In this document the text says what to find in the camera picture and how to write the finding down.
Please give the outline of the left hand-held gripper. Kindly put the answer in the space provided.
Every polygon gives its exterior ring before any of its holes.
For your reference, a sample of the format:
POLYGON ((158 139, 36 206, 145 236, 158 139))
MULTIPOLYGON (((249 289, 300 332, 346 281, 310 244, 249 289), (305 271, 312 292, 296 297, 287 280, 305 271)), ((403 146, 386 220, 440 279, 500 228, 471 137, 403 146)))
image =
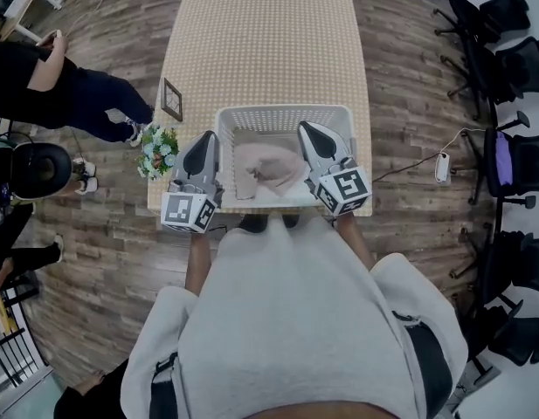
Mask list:
POLYGON ((161 224, 204 234, 221 206, 220 141, 211 130, 197 135, 176 155, 169 191, 162 194, 161 224))

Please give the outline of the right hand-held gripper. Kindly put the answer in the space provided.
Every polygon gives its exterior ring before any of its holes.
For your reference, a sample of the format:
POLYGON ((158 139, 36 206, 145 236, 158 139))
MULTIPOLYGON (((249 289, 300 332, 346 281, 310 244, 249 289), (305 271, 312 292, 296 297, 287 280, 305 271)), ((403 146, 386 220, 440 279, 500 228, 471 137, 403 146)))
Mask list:
POLYGON ((302 121, 297 128, 304 161, 309 166, 306 184, 331 216, 360 209, 371 196, 371 186, 347 142, 334 130, 302 121))

